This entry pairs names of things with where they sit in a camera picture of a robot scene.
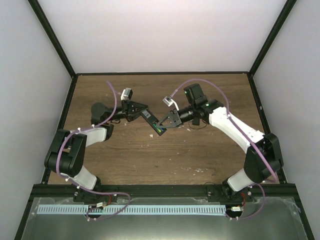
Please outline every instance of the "wood grain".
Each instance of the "wood grain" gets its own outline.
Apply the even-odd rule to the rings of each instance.
[[[89,126],[91,106],[96,102],[113,108],[113,94],[106,81],[117,92],[132,88],[132,100],[148,105],[160,119],[169,111],[162,99],[193,78],[205,78],[219,86],[229,99],[230,111],[249,126],[263,131],[245,74],[79,76],[64,128]],[[209,99],[224,103],[212,86],[203,82],[200,85]],[[183,90],[174,99],[180,108],[188,105]],[[169,129],[160,137],[139,117],[128,123],[122,120],[114,126],[108,141],[89,146],[84,165],[103,184],[204,184],[221,183],[240,170],[244,160],[241,148],[212,126],[194,130],[186,124]],[[65,184],[55,173],[49,183]]]

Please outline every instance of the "white wall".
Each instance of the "white wall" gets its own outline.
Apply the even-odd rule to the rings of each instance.
[[[320,1],[297,1],[255,75],[284,171],[320,239]]]
[[[0,7],[0,239],[14,239],[71,79],[26,0]]]
[[[286,0],[40,0],[76,73],[249,71]]]

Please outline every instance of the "enclosure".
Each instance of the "enclosure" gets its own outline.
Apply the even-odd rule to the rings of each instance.
[[[319,238],[313,203],[319,192],[314,184],[319,113],[310,105],[317,102],[319,87],[317,7],[315,1],[296,0],[6,3],[1,10],[6,116],[1,179],[7,183],[3,203],[9,203],[3,214],[10,214],[12,222],[1,222],[7,229],[3,238],[22,238],[34,199],[75,201],[82,196],[44,169],[44,159],[58,129],[90,126],[94,103],[113,108],[107,81],[118,101],[123,89],[131,88],[132,100],[148,105],[160,119],[172,109],[164,97],[190,79],[214,83],[226,94],[232,114],[253,129],[278,136],[284,167],[277,183],[262,187],[269,199],[293,199],[300,210],[293,222],[298,219],[308,239]],[[212,86],[194,83],[200,83],[208,99],[226,105]],[[182,89],[174,99],[180,108],[188,105]],[[230,137],[204,122],[188,122],[159,136],[139,117],[114,124],[110,139],[87,147],[83,165],[99,177],[105,192],[205,198],[223,205],[225,200],[211,192],[244,167],[245,157]],[[253,187],[252,197],[261,196]]]

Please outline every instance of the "black cable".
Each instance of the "black cable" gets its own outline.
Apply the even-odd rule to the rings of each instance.
[[[203,184],[203,185],[206,185],[206,184],[213,184],[213,185],[215,185],[215,184],[214,184],[213,182],[211,182],[211,181],[207,181],[207,182],[206,182],[205,184]],[[207,193],[207,188],[206,188],[206,187],[204,187],[203,189],[204,189],[204,191],[203,191],[203,192],[204,192],[204,194],[206,194],[206,195],[207,195],[207,194],[208,194],[208,193]]]
[[[205,126],[202,126],[202,127],[199,127],[199,128],[194,128],[194,127],[191,127],[190,126],[190,122],[192,121],[188,121],[188,125],[189,125],[189,128],[193,129],[193,130],[200,130],[200,129],[204,129],[208,124],[202,119],[202,122],[205,124]]]

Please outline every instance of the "purple cable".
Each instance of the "purple cable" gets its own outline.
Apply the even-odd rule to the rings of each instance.
[[[112,92],[113,92],[113,96],[114,96],[114,108],[113,108],[113,111],[112,111],[111,115],[110,115],[106,120],[104,120],[103,122],[101,122],[101,123],[99,123],[99,124],[97,124],[97,125],[95,125],[95,126],[91,126],[91,127],[88,127],[88,128],[82,128],[82,131],[86,131],[86,130],[89,130],[89,129],[93,129],[93,128],[98,128],[98,127],[100,127],[101,125],[103,125],[103,124],[105,124],[107,121],[109,121],[109,120],[112,118],[112,116],[115,114],[116,108],[117,108],[117,104],[118,104],[118,102],[117,102],[117,93],[116,93],[114,87],[112,86],[112,84],[111,84],[109,81],[107,81],[106,83],[109,85],[109,87],[111,88],[111,90],[112,90]],[[80,132],[80,130],[75,130],[75,131],[71,132],[71,133],[64,139],[64,141],[63,141],[63,143],[62,143],[62,145],[61,145],[61,147],[60,147],[60,149],[59,149],[58,156],[57,156],[57,159],[56,159],[55,170],[56,170],[56,173],[58,174],[58,176],[60,176],[60,177],[67,178],[66,176],[61,175],[60,170],[59,170],[62,152],[63,152],[63,150],[64,150],[64,148],[65,148],[68,140],[69,140],[74,134],[79,133],[79,132]],[[119,211],[117,211],[116,213],[114,213],[114,214],[112,214],[112,215],[109,215],[109,216],[107,216],[107,217],[102,217],[102,218],[99,218],[99,219],[108,219],[108,218],[111,218],[111,217],[113,217],[113,216],[121,213],[123,210],[125,210],[125,209],[128,207],[128,205],[129,205],[129,203],[130,203],[130,201],[131,201],[130,195],[129,195],[128,193],[126,193],[126,192],[98,192],[98,191],[93,191],[93,190],[87,189],[87,188],[85,188],[85,187],[83,187],[83,186],[79,186],[79,187],[80,187],[81,189],[89,192],[89,193],[92,193],[92,194],[98,194],[98,195],[113,195],[113,194],[117,194],[117,195],[125,195],[125,196],[128,197],[128,203],[127,203],[122,209],[120,209]]]
[[[242,129],[234,122],[234,120],[232,119],[231,115],[230,115],[230,111],[229,111],[229,101],[227,96],[224,94],[224,92],[215,84],[213,84],[212,82],[205,80],[205,79],[198,79],[198,78],[193,78],[193,79],[189,79],[187,81],[185,81],[184,83],[182,83],[176,90],[173,91],[173,93],[170,95],[171,98],[173,98],[173,96],[178,92],[178,90],[185,85],[186,83],[189,82],[193,82],[193,81],[202,81],[205,83],[208,83],[212,86],[214,86],[223,96],[225,102],[226,102],[226,114],[228,116],[228,119],[230,120],[230,122],[235,126],[236,129],[238,129],[238,131],[245,137],[245,139],[248,140],[248,142],[251,144],[251,146],[254,148],[254,150],[258,153],[259,157],[261,158],[261,160],[263,161],[263,163],[265,164],[266,168],[269,170],[269,172],[271,173],[272,177],[273,177],[273,182],[276,183],[277,182],[277,176],[275,174],[275,172],[273,171],[272,167],[270,166],[270,164],[268,163],[268,161],[266,160],[265,156],[261,153],[261,151],[259,150],[259,148],[257,147],[257,145],[248,137],[248,135],[246,135],[246,133],[244,131],[242,131]]]
[[[117,195],[125,195],[128,197],[128,202],[125,204],[125,206],[123,208],[121,208],[119,211],[109,215],[109,216],[105,216],[105,217],[99,217],[97,218],[96,220],[103,220],[103,219],[109,219],[109,218],[112,218],[116,215],[118,215],[119,213],[121,213],[122,211],[124,211],[128,206],[129,206],[129,203],[131,201],[131,197],[128,193],[126,192],[98,192],[98,191],[92,191],[90,189],[86,189],[85,187],[82,187],[80,186],[81,189],[89,192],[89,193],[92,193],[92,194],[98,194],[98,195],[113,195],[113,194],[117,194]],[[89,219],[89,213],[95,209],[100,209],[99,207],[94,207],[94,208],[91,208],[89,209],[87,212],[86,212],[86,217]]]
[[[257,186],[261,189],[261,192],[262,192],[262,204],[261,204],[260,208],[259,208],[256,212],[252,213],[252,214],[249,215],[249,216],[240,217],[240,218],[238,218],[237,220],[245,220],[245,219],[252,218],[253,216],[257,215],[257,214],[262,210],[262,208],[264,207],[264,205],[265,205],[265,203],[266,203],[265,190],[264,190],[263,187],[262,187],[260,184],[258,184],[258,183],[255,183],[254,185],[257,185]],[[236,218],[230,217],[228,214],[225,214],[225,215],[226,215],[226,217],[229,218],[229,219],[236,219]]]
[[[111,84],[109,81],[107,81],[106,83],[109,85],[109,87],[111,88],[111,90],[112,90],[112,92],[113,92],[113,96],[114,96],[114,108],[113,108],[113,111],[112,111],[111,115],[110,115],[106,120],[104,120],[103,122],[95,125],[94,127],[91,126],[91,127],[88,127],[88,128],[83,128],[83,129],[82,129],[83,131],[88,130],[88,129],[93,129],[93,128],[98,128],[98,127],[100,127],[101,125],[103,125],[103,124],[105,124],[106,122],[108,122],[108,121],[112,118],[112,116],[115,114],[115,112],[116,112],[116,108],[117,108],[117,104],[118,104],[118,102],[117,102],[117,93],[116,93],[114,87],[112,86],[112,84]],[[55,171],[56,171],[56,174],[58,174],[58,176],[63,177],[63,176],[60,174],[60,170],[59,170],[62,152],[63,152],[63,150],[64,150],[67,142],[69,141],[69,139],[70,139],[74,134],[76,134],[76,133],[79,133],[79,130],[75,130],[75,131],[71,132],[71,133],[64,139],[64,141],[63,141],[63,143],[62,143],[62,145],[61,145],[61,147],[60,147],[60,150],[59,150],[59,152],[58,152],[58,156],[57,156],[57,158],[56,158],[56,165],[55,165]]]

